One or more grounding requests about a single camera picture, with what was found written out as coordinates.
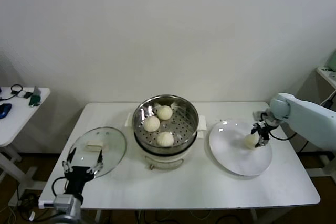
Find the computer mouse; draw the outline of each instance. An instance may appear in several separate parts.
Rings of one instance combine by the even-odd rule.
[[[9,113],[12,105],[10,103],[3,103],[0,105],[0,119],[5,118]]]

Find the table leg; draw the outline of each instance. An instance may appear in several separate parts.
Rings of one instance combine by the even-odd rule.
[[[16,165],[14,165],[10,160],[8,160],[4,155],[0,153],[0,167],[7,174],[11,175],[20,183],[26,185],[32,185],[33,180],[27,174],[22,172]]]
[[[252,215],[252,221],[256,222],[258,220],[258,216],[257,216],[256,210],[254,208],[251,208],[250,211],[251,211],[251,215]]]
[[[97,210],[96,217],[94,219],[96,223],[100,222],[100,216],[101,216],[101,210]]]
[[[18,162],[22,161],[22,157],[11,146],[4,147],[4,151],[9,156],[13,157],[15,161],[18,161]]]
[[[272,210],[269,210],[263,216],[261,216],[256,221],[254,221],[254,224],[270,224],[276,219],[288,213],[293,208],[294,207],[280,207],[280,208],[274,208]]]
[[[329,161],[327,156],[320,156],[321,161],[324,163],[324,168],[310,168],[306,169],[309,177],[328,177],[330,176],[336,183],[336,158]]]
[[[37,170],[37,167],[31,167],[29,168],[27,172],[27,176],[32,178]],[[13,196],[11,197],[10,201],[8,202],[8,205],[10,207],[15,207],[17,205],[17,195],[19,198],[24,194],[25,190],[34,190],[34,191],[43,191],[45,185],[47,182],[45,181],[33,181],[31,185],[27,185],[25,183],[19,184],[17,190],[13,193]]]

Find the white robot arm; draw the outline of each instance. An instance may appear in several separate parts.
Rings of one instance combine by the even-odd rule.
[[[258,131],[259,143],[266,145],[269,132],[281,122],[288,125],[315,146],[324,150],[336,150],[336,112],[312,102],[301,101],[291,94],[279,93],[272,98],[270,107],[254,113],[260,122],[252,132]]]

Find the cable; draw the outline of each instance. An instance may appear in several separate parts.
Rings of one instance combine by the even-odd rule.
[[[221,220],[223,220],[224,218],[227,218],[227,217],[234,217],[239,222],[239,224],[243,224],[243,222],[241,221],[241,219],[237,215],[223,215],[216,220],[215,224],[219,224],[219,222]]]
[[[17,204],[19,204],[20,196],[19,196],[19,182],[16,180],[16,197],[17,197]]]
[[[177,220],[167,220],[167,219],[164,219],[164,220],[157,220],[156,219],[156,221],[154,221],[154,222],[148,222],[146,220],[146,212],[147,211],[144,211],[144,214],[143,214],[143,220],[144,220],[145,224],[156,224],[156,223],[164,223],[164,222],[173,222],[173,223],[176,223],[176,224],[180,224]]]
[[[59,178],[56,178],[55,180],[54,180],[54,182],[52,183],[52,185],[51,185],[51,190],[52,190],[52,194],[56,197],[57,196],[57,194],[55,193],[55,189],[54,189],[54,186],[55,186],[55,183],[58,181],[58,180],[61,180],[61,179],[65,179],[66,177],[59,177]]]
[[[210,216],[210,214],[211,214],[211,210],[209,210],[209,212],[208,212],[204,217],[198,217],[198,216],[194,215],[192,211],[189,211],[189,212],[190,212],[190,214],[191,214],[192,216],[194,216],[194,217],[195,217],[196,219],[198,219],[198,220],[205,220],[205,219],[208,218],[208,217]]]
[[[106,217],[106,218],[103,220],[102,224],[110,224],[111,221],[112,221],[112,223],[113,223],[113,211],[112,211],[112,210],[109,211],[109,216]]]
[[[15,86],[19,86],[20,87],[20,90],[14,90],[13,88],[15,87]],[[9,100],[9,99],[11,99],[11,98],[13,98],[13,97],[15,97],[15,96],[17,96],[22,90],[23,90],[23,87],[20,85],[20,84],[14,84],[14,85],[12,85],[11,87],[10,87],[11,89],[11,91],[12,91],[12,93],[13,92],[15,92],[15,94],[13,94],[11,97],[9,97],[9,98],[0,98],[0,101],[7,101],[7,100]]]
[[[67,181],[65,181],[65,183],[64,183],[64,191],[66,191],[66,189],[67,189],[67,186],[68,186],[68,183],[69,183],[69,181],[67,180]]]
[[[16,223],[16,215],[15,215],[15,213],[14,213],[14,211],[12,210],[12,208],[11,207],[8,207],[9,208],[9,210],[11,211],[11,213],[10,213],[10,215],[9,215],[9,217],[8,217],[8,224],[11,224],[10,222],[10,218],[11,218],[11,216],[12,215],[14,215],[14,222],[12,223],[12,224],[15,224]]]
[[[265,113],[261,113],[260,116],[261,116],[261,119],[266,123],[266,121],[264,120],[264,114],[265,114]],[[273,138],[275,138],[275,139],[277,139],[277,140],[281,140],[281,141],[290,140],[290,139],[292,139],[293,137],[295,137],[295,136],[297,135],[297,133],[294,133],[294,134],[293,134],[292,136],[290,136],[289,138],[278,138],[278,137],[276,137],[276,136],[273,136],[273,134],[271,133],[271,131],[269,131],[269,134],[270,134]]]
[[[134,214],[135,214],[135,220],[136,220],[136,224],[139,224],[140,223],[140,215],[141,215],[141,211],[134,211]]]
[[[9,207],[9,206],[4,207],[3,209],[0,210],[0,213],[3,212],[4,210],[6,210],[7,208],[11,211],[11,213],[9,214],[8,218],[4,221],[4,223],[7,222],[8,224],[11,224],[11,223],[10,223],[10,222],[11,222],[11,221],[10,221],[10,220],[11,220],[10,218],[11,218],[11,216],[13,215],[13,216],[14,216],[14,222],[13,222],[12,224],[15,224],[15,223],[16,223],[16,215],[15,215],[15,213],[14,213],[14,211],[12,210],[11,207]]]
[[[170,215],[172,215],[172,213],[173,213],[173,211],[171,210],[171,211],[169,212],[169,214],[166,215],[166,217],[164,217],[164,218],[162,218],[162,219],[159,220],[159,218],[158,218],[158,212],[159,212],[159,211],[155,211],[155,219],[156,219],[156,221],[158,221],[158,222],[160,222],[160,221],[165,221],[165,220],[168,219],[168,217],[169,217]]]
[[[37,216],[36,218],[34,218],[34,220],[38,220],[40,219],[43,215],[45,215],[48,211],[50,210],[50,208],[46,209],[42,214],[40,214],[39,216]]]
[[[277,139],[277,140],[286,141],[286,140],[290,140],[290,139],[292,139],[292,138],[295,137],[298,133],[294,133],[292,136],[290,136],[289,138],[286,138],[286,139],[283,139],[283,138],[277,138],[277,137],[273,136],[273,134],[272,134],[271,132],[269,132],[269,134],[270,134],[273,138],[275,138],[275,139]]]
[[[28,222],[33,222],[33,223],[39,223],[39,222],[43,222],[43,221],[46,221],[46,220],[50,220],[50,219],[53,218],[53,217],[60,216],[60,215],[63,215],[63,214],[64,214],[64,212],[58,212],[58,213],[56,213],[56,214],[54,214],[54,215],[51,215],[51,216],[49,216],[49,217],[46,217],[46,218],[44,218],[44,219],[38,219],[38,220],[32,220],[32,221],[30,221],[30,220],[28,220],[27,218],[25,218],[25,217],[22,215],[22,213],[21,213],[20,211],[19,211],[19,213],[20,213],[20,216],[21,216],[21,218],[22,218],[23,220],[28,221]]]
[[[307,146],[307,144],[308,144],[308,143],[309,143],[309,141],[307,140],[307,141],[306,141],[306,143],[305,143],[305,145],[304,145],[304,146],[301,148],[301,150],[299,150],[297,153],[300,153],[300,152],[302,152],[302,151],[303,151],[303,149],[304,149],[304,148],[306,148],[306,146]]]
[[[328,100],[332,100],[332,99],[334,99],[334,97],[335,97],[335,95],[336,95],[336,90],[335,91],[333,91],[329,96],[328,96],[328,98],[326,98],[323,102],[321,102],[320,103],[320,106],[322,106],[325,102],[327,102]]]

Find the white table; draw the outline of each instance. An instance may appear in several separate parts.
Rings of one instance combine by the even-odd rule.
[[[127,138],[127,151],[112,172],[86,183],[83,209],[232,209],[302,206],[320,202],[318,192],[288,141],[270,141],[273,150],[271,165],[256,177],[235,175],[222,168],[209,151],[207,137],[195,141],[190,161],[178,169],[149,170],[140,155],[132,129],[124,127],[128,113],[133,112],[137,105],[91,103],[85,107],[40,196],[40,208],[54,200],[51,183],[64,175],[61,162],[66,160],[71,145],[88,130],[102,126],[120,129]],[[221,119],[244,119],[252,124],[252,112],[268,106],[264,102],[204,102],[194,105],[198,113],[206,117],[207,133]],[[281,128],[274,134],[286,137]],[[64,182],[57,182],[55,191],[62,193],[63,186]]]
[[[33,92],[34,88],[23,88],[25,91]],[[49,96],[50,90],[48,88],[39,88],[41,91],[41,103]],[[0,97],[9,98],[12,96],[10,87],[1,87]],[[20,182],[19,194],[24,193],[25,189],[42,190],[45,182],[35,182],[31,179],[36,171],[36,167],[31,167],[28,172],[23,173],[17,166],[14,165],[14,161],[21,161],[21,157],[16,151],[9,146],[14,140],[16,135],[26,125],[29,119],[34,115],[40,106],[30,107],[29,99],[13,97],[8,101],[0,101],[0,105],[3,103],[11,103],[12,108],[5,118],[0,119],[0,148],[4,150],[10,157],[8,160],[4,155],[0,153],[0,168],[3,170],[0,175],[0,182],[6,174],[11,175],[17,181]],[[16,193],[9,201],[10,206],[15,206],[17,202]]]

